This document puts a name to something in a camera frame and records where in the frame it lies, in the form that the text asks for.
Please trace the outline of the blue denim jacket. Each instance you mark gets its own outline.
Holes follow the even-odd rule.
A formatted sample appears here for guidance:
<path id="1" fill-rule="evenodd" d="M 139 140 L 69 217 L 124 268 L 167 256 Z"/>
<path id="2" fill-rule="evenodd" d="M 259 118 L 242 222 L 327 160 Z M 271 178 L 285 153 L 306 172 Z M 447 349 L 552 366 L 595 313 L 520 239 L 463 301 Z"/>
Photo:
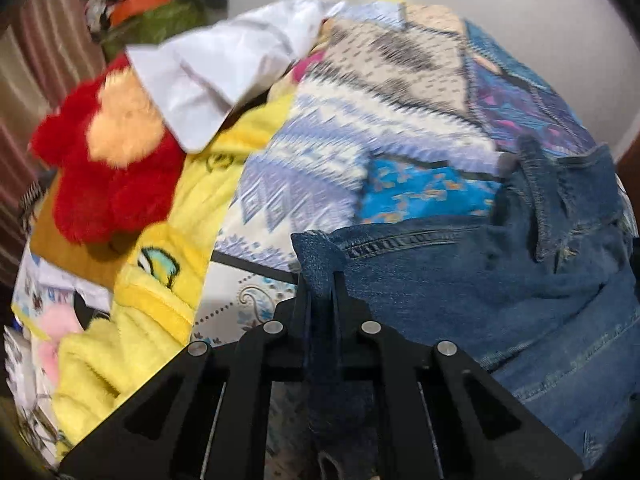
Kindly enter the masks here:
<path id="1" fill-rule="evenodd" d="M 593 466 L 639 407 L 639 284 L 610 150 L 518 142 L 485 217 L 297 233 L 320 314 L 335 273 L 378 322 L 448 339 Z"/>

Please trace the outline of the green and orange clothes pile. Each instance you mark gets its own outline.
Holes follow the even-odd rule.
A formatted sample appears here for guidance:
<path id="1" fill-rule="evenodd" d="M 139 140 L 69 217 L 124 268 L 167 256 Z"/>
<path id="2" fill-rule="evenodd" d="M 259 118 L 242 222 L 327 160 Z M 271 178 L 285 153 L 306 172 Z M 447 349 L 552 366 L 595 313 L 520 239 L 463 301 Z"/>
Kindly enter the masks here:
<path id="1" fill-rule="evenodd" d="M 228 0 L 87 0 L 90 35 L 111 62 L 130 44 L 160 44 L 228 16 Z"/>

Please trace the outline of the yellow fleece garment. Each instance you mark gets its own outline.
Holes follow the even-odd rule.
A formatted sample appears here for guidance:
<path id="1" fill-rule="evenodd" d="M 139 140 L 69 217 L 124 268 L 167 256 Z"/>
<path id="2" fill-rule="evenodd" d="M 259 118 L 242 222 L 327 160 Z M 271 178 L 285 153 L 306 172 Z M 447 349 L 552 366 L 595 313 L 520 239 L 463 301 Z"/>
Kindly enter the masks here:
<path id="1" fill-rule="evenodd" d="M 52 408 L 64 456 L 189 342 L 209 257 L 243 166 L 284 125 L 293 93 L 243 113 L 183 164 L 166 220 L 147 226 L 116 276 L 108 318 L 58 345 Z"/>

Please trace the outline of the pink soft item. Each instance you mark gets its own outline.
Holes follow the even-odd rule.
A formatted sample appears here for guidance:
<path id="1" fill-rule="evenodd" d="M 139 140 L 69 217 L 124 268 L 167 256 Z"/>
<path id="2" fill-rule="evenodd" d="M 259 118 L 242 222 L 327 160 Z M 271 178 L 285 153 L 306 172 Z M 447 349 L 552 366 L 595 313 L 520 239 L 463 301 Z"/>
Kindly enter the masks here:
<path id="1" fill-rule="evenodd" d="M 39 328 L 46 335 L 38 347 L 38 356 L 43 373 L 52 385 L 60 380 L 58 366 L 58 347 L 62 339 L 69 334 L 82 333 L 75 310 L 68 304 L 52 304 L 39 318 Z"/>

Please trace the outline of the red plush toy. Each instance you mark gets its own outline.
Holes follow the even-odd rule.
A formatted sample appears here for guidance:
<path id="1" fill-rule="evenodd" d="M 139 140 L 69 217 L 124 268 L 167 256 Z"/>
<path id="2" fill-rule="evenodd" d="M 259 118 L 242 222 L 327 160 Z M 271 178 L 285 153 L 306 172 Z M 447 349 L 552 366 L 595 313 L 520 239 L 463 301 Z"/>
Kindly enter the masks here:
<path id="1" fill-rule="evenodd" d="M 61 174 L 53 218 L 74 244 L 165 219 L 186 158 L 123 54 L 40 122 L 30 149 Z"/>

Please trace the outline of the patchwork patterned bedspread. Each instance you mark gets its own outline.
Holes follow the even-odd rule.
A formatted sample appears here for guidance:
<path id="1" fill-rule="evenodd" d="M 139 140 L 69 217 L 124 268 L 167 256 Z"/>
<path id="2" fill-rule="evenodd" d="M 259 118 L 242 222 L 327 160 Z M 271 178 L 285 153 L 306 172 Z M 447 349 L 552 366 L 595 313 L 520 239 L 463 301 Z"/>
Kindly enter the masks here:
<path id="1" fill-rule="evenodd" d="M 558 157 L 593 147 L 544 78 L 443 6 L 345 10 L 329 32 L 285 123 L 244 164 L 193 339 L 218 346 L 270 320 L 295 292 L 295 233 L 483 217 L 523 136 Z"/>

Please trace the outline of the white shirt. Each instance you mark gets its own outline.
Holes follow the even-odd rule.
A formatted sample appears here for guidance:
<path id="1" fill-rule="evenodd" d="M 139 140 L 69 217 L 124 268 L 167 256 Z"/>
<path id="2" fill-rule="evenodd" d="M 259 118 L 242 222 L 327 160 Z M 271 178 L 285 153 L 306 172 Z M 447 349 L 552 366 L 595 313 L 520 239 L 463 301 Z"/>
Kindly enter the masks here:
<path id="1" fill-rule="evenodd" d="M 130 65 L 188 154 L 203 151 L 239 106 L 301 60 L 344 0 L 279 0 L 157 46 L 126 47 Z"/>

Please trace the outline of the striped maroon curtain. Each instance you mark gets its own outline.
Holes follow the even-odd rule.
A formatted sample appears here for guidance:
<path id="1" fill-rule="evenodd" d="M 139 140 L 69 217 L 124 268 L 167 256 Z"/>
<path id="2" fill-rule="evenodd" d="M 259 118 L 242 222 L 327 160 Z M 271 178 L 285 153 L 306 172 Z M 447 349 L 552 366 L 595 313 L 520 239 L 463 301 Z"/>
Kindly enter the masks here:
<path id="1" fill-rule="evenodd" d="M 20 0 L 1 13 L 1 284 L 14 282 L 25 244 L 18 200 L 35 180 L 32 133 L 81 81 L 105 66 L 86 0 Z"/>

